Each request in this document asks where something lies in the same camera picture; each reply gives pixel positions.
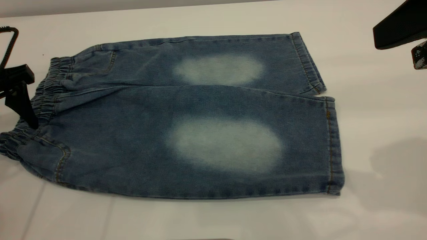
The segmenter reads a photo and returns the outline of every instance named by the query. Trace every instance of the denim fabric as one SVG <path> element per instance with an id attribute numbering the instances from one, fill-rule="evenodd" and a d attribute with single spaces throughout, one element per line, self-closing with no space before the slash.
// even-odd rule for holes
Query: denim fabric
<path id="1" fill-rule="evenodd" d="M 298 33 L 151 39 L 55 58 L 0 153 L 66 187 L 221 199 L 339 195 L 334 99 Z"/>

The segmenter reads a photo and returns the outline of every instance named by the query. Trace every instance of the white table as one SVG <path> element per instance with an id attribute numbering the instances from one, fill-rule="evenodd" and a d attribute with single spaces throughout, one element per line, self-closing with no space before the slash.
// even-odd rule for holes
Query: white table
<path id="1" fill-rule="evenodd" d="M 70 190 L 0 158 L 0 239 L 427 239 L 427 70 L 410 50 L 374 48 L 372 27 L 403 0 L 284 0 L 0 18 L 20 37 L 9 67 L 36 84 L 49 59 L 100 43 L 301 32 L 336 98 L 346 184 L 324 195 L 227 201 L 128 198 Z M 10 35 L 1 34 L 6 47 Z M 17 115 L 0 102 L 0 130 Z"/>

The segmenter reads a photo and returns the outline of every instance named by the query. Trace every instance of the hem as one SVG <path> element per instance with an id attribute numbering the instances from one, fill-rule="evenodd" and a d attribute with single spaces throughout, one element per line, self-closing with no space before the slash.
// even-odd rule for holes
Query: hem
<path id="1" fill-rule="evenodd" d="M 292 43 L 301 62 L 301 66 L 304 69 L 305 76 L 309 84 L 309 88 L 304 90 L 304 93 L 314 90 L 314 94 L 321 94 L 326 91 L 325 84 L 323 83 L 322 77 L 314 64 L 311 55 L 309 54 L 304 41 L 301 38 L 299 32 L 290 34 Z"/>
<path id="2" fill-rule="evenodd" d="M 270 197 L 270 196 L 295 196 L 295 195 L 306 195 L 306 194 L 324 194 L 324 195 L 331 195 L 331 196 L 339 196 L 339 192 L 337 194 L 334 193 L 328 193 L 326 189 L 323 187 L 326 183 L 324 180 L 326 179 L 326 176 L 315 176 L 309 177 L 311 180 L 314 179 L 315 182 L 319 183 L 320 188 L 315 189 L 308 189 L 305 187 L 301 188 L 289 188 L 292 190 L 283 191 L 281 189 L 284 188 L 276 188 L 274 190 L 270 191 L 264 191 L 264 192 L 256 192 L 255 190 L 252 193 L 247 193 L 247 188 L 244 190 L 240 190 L 237 194 L 232 194 L 232 191 L 228 190 L 207 190 L 204 192 L 197 192 L 197 193 L 188 193 L 188 192 L 181 192 L 181 193 L 175 193 L 175 194 L 162 194 L 158 191 L 119 191 L 119 190 L 111 190 L 108 188 L 93 188 L 90 186 L 81 186 L 78 184 L 71 184 L 63 181 L 54 181 L 36 171 L 34 171 L 31 166 L 27 165 L 26 163 L 23 164 L 23 166 L 32 174 L 35 176 L 46 180 L 48 182 L 73 189 L 73 190 L 79 190 L 79 191 L 87 191 L 92 193 L 108 193 L 108 194 L 117 194 L 120 196 L 129 196 L 129 197 L 142 197 L 142 198 L 154 198 L 154 199 L 186 199 L 186 200 L 221 200 L 221 199 L 242 199 L 242 198 L 257 198 L 257 197 Z"/>
<path id="3" fill-rule="evenodd" d="M 329 129 L 329 169 L 330 176 L 326 193 L 330 195 L 340 195 L 344 186 L 345 178 L 342 168 L 341 143 L 339 138 L 338 122 L 336 118 L 334 101 L 325 101 L 326 118 Z"/>

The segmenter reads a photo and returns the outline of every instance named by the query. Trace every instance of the stitching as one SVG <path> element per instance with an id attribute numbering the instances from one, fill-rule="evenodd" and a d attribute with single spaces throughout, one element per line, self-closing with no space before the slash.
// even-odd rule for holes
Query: stitching
<path id="1" fill-rule="evenodd" d="M 89 93 L 93 93 L 93 92 L 98 92 L 98 91 L 103 91 L 103 90 L 109 90 L 109 89 L 113 89 L 113 88 L 121 88 L 121 86 L 109 87 L 109 88 L 101 88 L 101 89 L 94 89 L 94 90 L 89 90 L 89 91 L 81 92 L 81 93 L 74 94 L 74 95 L 60 96 L 60 97 L 56 97 L 54 99 L 54 102 L 57 102 L 59 99 L 63 99 L 63 98 L 66 98 L 66 97 L 75 97 L 75 96 L 85 95 L 85 94 L 89 94 Z"/>
<path id="2" fill-rule="evenodd" d="M 42 138 L 42 137 L 39 137 L 39 136 L 36 136 L 36 138 L 39 138 L 40 140 L 42 140 L 42 141 L 44 141 L 44 142 L 46 142 L 46 143 L 48 143 L 48 144 L 50 144 L 52 146 L 58 147 L 62 151 L 62 153 L 64 154 L 62 156 L 62 158 L 59 160 L 58 166 L 55 169 L 55 181 L 57 183 L 60 183 L 59 176 L 60 176 L 60 174 L 62 173 L 62 171 L 64 169 L 65 159 L 66 159 L 66 156 L 68 155 L 67 151 L 63 147 L 61 147 L 59 145 L 55 145 L 55 144 L 49 142 L 48 140 L 46 140 L 45 138 Z"/>
<path id="3" fill-rule="evenodd" d="M 110 63 L 108 64 L 108 68 L 105 70 L 102 70 L 100 72 L 90 73 L 90 74 L 88 74 L 88 76 L 94 76 L 94 75 L 108 73 L 113 68 L 114 63 L 116 62 L 116 56 L 117 56 L 116 50 L 111 50 Z"/>
<path id="4" fill-rule="evenodd" d="M 294 45 L 294 48 L 295 48 L 295 51 L 296 51 L 296 55 L 298 56 L 299 62 L 301 63 L 301 66 L 302 66 L 302 69 L 304 69 L 305 77 L 307 77 L 308 85 L 310 85 L 312 88 L 314 88 L 316 90 L 316 92 L 319 94 L 320 91 L 316 87 L 313 87 L 313 85 L 310 82 L 310 78 L 308 77 L 307 70 L 305 69 L 304 64 L 302 64 L 302 59 L 301 59 L 301 56 L 299 54 L 298 48 L 295 45 L 295 40 L 293 38 L 293 35 L 291 34 L 290 36 L 291 36 L 292 44 Z"/>
<path id="5" fill-rule="evenodd" d="M 74 61 L 74 57 L 73 57 L 73 62 L 72 62 L 72 64 L 70 64 L 70 66 L 68 67 L 68 73 L 65 75 L 65 79 L 70 79 L 70 74 L 71 74 L 71 71 L 73 70 L 73 68 L 74 68 L 74 63 L 75 63 L 75 61 Z M 51 113 L 50 113 L 50 116 L 49 116 L 49 122 L 52 120 L 52 118 L 53 118 L 53 116 L 55 116 L 56 115 L 56 106 L 57 106 L 57 99 L 60 97 L 59 96 L 60 94 L 57 94 L 57 95 L 55 95 L 55 97 L 53 98 L 53 101 L 52 101 L 52 111 L 51 111 Z"/>
<path id="6" fill-rule="evenodd" d="M 327 194 L 330 194 L 330 185 L 332 184 L 332 180 L 333 180 L 333 170 L 332 170 L 332 131 L 330 128 L 330 111 L 329 111 L 329 105 L 328 102 L 326 102 L 326 118 L 328 119 L 328 125 L 329 125 L 329 168 L 330 168 L 330 179 L 329 179 L 329 183 L 328 183 L 328 190 L 327 190 Z"/>
<path id="7" fill-rule="evenodd" d="M 71 188 L 71 189 L 76 189 L 76 190 L 84 190 L 84 191 L 88 191 L 88 192 L 93 192 L 93 193 L 112 193 L 112 194 L 117 194 L 116 192 L 111 192 L 111 191 L 107 191 L 107 190 L 101 190 L 101 189 L 96 189 L 96 188 L 88 188 L 88 187 L 82 187 L 82 186 L 78 186 L 78 185 L 74 185 L 74 184 L 69 184 L 66 182 L 57 182 L 57 184 L 60 184 L 61 186 L 67 187 L 67 188 Z M 240 199 L 240 198 L 253 198 L 253 197 L 269 197 L 269 196 L 290 196 L 290 195 L 302 195 L 302 194 L 312 194 L 312 193 L 324 193 L 324 191 L 322 190 L 312 190 L 312 191 L 307 191 L 307 192 L 303 192 L 303 191 L 298 191 L 298 192 L 291 192 L 291 193 L 267 193 L 267 194 L 253 194 L 253 195 L 235 195 L 235 196 L 225 196 L 225 195 L 219 195 L 219 196 L 213 196 L 213 197 L 200 197 L 200 196 L 190 196 L 190 197 L 182 197 L 179 195 L 174 195 L 174 196 L 164 196 L 164 195 L 156 195 L 156 194 L 152 194 L 152 195 L 130 195 L 130 194 L 126 194 L 126 193 L 120 193 L 120 195 L 124 195 L 124 196 L 131 196 L 131 197 L 146 197 L 146 198 L 161 198 L 161 199 L 191 199 L 191 200 L 201 200 L 201 199 L 220 199 L 220 200 L 230 200 L 230 199 Z"/>
<path id="8" fill-rule="evenodd" d="M 304 94 L 304 93 L 308 93 L 308 92 L 310 92 L 311 90 L 316 90 L 318 93 L 319 93 L 319 91 L 317 90 L 317 86 L 319 86 L 319 85 L 321 85 L 321 83 L 319 83 L 319 84 L 317 84 L 316 86 L 314 86 L 313 88 L 310 88 L 310 90 L 307 90 L 307 91 L 304 91 L 304 92 L 302 92 L 302 93 L 299 93 L 299 94 Z"/>
<path id="9" fill-rule="evenodd" d="M 312 97 L 312 96 L 299 96 L 298 94 L 296 95 L 292 95 L 292 94 L 286 94 L 286 93 L 279 93 L 279 92 L 273 92 L 273 91 L 269 91 L 269 90 L 265 90 L 265 89 L 257 89 L 257 88 L 246 88 L 246 87 L 234 87 L 234 88 L 244 88 L 247 89 L 249 91 L 259 91 L 259 92 L 267 92 L 270 94 L 276 94 L 279 96 L 287 96 L 287 97 L 297 97 L 297 98 L 304 98 L 304 99 L 308 99 L 308 100 L 313 100 L 313 101 L 317 101 L 317 102 L 324 102 L 324 101 L 328 101 L 328 99 L 326 97 Z"/>
<path id="10" fill-rule="evenodd" d="M 278 37 L 253 37 L 253 38 L 224 38 L 224 39 L 215 39 L 215 40 L 201 40 L 201 39 L 185 39 L 185 40 L 182 40 L 182 41 L 164 41 L 164 42 L 161 42 L 161 43 L 159 43 L 159 44 L 152 44 L 152 45 L 146 45 L 146 46 L 135 46 L 135 47 L 152 47 L 152 46 L 158 46 L 158 45 L 162 45 L 162 44 L 164 44 L 164 43 L 181 43 L 181 42 L 186 42 L 186 41 L 200 41 L 200 42 L 213 42 L 213 41 L 228 41 L 228 40 L 247 40 L 247 39 L 272 39 L 272 40 L 274 40 L 274 38 L 275 38 L 275 40 L 277 40 L 277 41 L 280 41 L 281 40 L 281 38 L 284 38 L 284 37 L 286 37 L 286 35 L 280 35 L 280 36 L 278 36 Z M 123 49 L 129 49 L 128 47 L 122 47 L 122 48 L 115 48 L 115 49 L 102 49 L 102 45 L 106 45 L 106 44 L 120 44 L 120 43 L 123 43 L 123 42 L 116 42 L 116 43 L 105 43 L 105 44 L 101 44 L 100 46 L 101 46 L 101 49 L 100 50 L 97 50 L 97 49 L 95 49 L 95 50 L 93 50 L 93 51 L 90 51 L 90 52 L 88 52 L 88 53 L 84 53 L 84 54 L 82 54 L 81 56 L 85 56 L 85 55 L 87 55 L 87 54 L 91 54 L 91 53 L 94 53 L 94 52 L 99 52 L 99 51 L 119 51 L 119 50 L 123 50 Z"/>
<path id="11" fill-rule="evenodd" d="M 51 68 L 49 68 L 49 71 L 48 71 L 48 73 L 47 73 L 47 75 L 46 75 L 46 79 L 44 80 L 44 81 L 42 81 L 42 83 L 43 83 L 43 95 L 44 95 L 44 97 L 43 97 L 43 99 L 40 99 L 40 101 L 41 101 L 41 103 L 40 103 L 40 106 L 39 106 L 39 110 L 38 110 L 38 113 L 36 114 L 36 116 L 39 116 L 40 115 L 40 113 L 41 113 L 41 111 L 42 111 L 42 109 L 43 109 L 43 107 L 46 105 L 46 103 L 47 103 L 47 95 L 46 95 L 46 84 L 47 84 L 47 77 L 51 74 Z M 59 74 L 59 72 L 56 72 L 55 73 L 55 75 L 54 76 L 52 76 L 52 79 L 50 79 L 49 80 L 49 82 L 53 82 L 53 81 L 57 81 L 57 80 L 59 80 L 58 78 L 57 78 L 57 76 L 58 76 L 58 74 Z M 16 146 L 16 148 L 15 149 L 18 149 L 21 145 L 23 145 L 23 144 L 25 144 L 25 143 L 27 143 L 27 142 L 29 142 L 29 141 L 31 141 L 31 140 L 34 140 L 34 138 L 41 132 L 41 129 L 42 129 L 42 127 L 43 126 L 39 126 L 37 129 L 36 129 L 36 131 L 35 131 L 35 133 L 33 134 L 33 136 L 29 136 L 28 137 L 28 139 L 24 139 L 24 140 L 22 140 L 17 146 Z M 27 130 L 29 129 L 29 126 L 27 126 L 24 130 L 23 130 L 23 132 L 27 132 Z"/>

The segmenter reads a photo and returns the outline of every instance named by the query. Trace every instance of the denim shorts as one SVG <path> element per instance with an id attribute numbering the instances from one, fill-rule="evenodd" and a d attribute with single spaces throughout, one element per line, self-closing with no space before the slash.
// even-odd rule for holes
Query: denim shorts
<path id="1" fill-rule="evenodd" d="M 93 192 L 173 199 L 344 185 L 335 103 L 299 33 L 101 44 L 51 60 L 0 153 Z"/>

